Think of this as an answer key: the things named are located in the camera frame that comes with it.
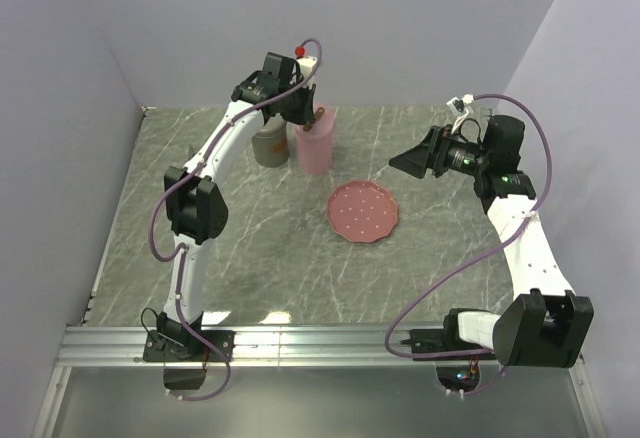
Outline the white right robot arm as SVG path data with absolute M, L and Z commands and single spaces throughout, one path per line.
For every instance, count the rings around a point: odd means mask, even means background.
M 572 367 L 594 317 L 591 300 L 579 296 L 562 274 L 546 238 L 537 195 L 519 169 L 525 124 L 507 115 L 489 119 L 484 137 L 464 139 L 451 125 L 433 126 L 415 147 L 393 157 L 391 167 L 413 177 L 456 171 L 474 179 L 474 192 L 498 234 L 514 298 L 501 314 L 452 309 L 437 339 L 419 344 L 411 331 L 413 360 L 492 355 L 503 366 Z

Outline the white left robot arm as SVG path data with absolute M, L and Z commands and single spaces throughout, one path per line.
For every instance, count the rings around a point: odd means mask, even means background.
M 155 208 L 166 212 L 175 249 L 167 256 L 151 250 L 157 260 L 173 264 L 156 329 L 160 342 L 180 360 L 196 357 L 204 346 L 200 326 L 206 261 L 229 216 L 221 186 L 241 151 L 271 118 L 314 123 L 318 67 L 318 58 L 303 46 L 291 57 L 267 53 L 261 69 L 234 88 L 223 118 L 204 145 L 184 165 L 165 172 L 164 193 Z

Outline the pink round lid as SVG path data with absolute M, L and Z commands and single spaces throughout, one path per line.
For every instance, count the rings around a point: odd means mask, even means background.
M 313 112 L 315 121 L 312 125 L 293 126 L 295 134 L 308 141 L 318 141 L 328 137 L 335 131 L 336 116 L 332 108 L 324 104 L 314 103 Z

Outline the grey round lid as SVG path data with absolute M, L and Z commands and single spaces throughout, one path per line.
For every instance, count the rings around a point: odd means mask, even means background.
M 256 139 L 280 139 L 287 133 L 287 122 L 279 117 L 272 117 L 258 130 L 254 137 Z

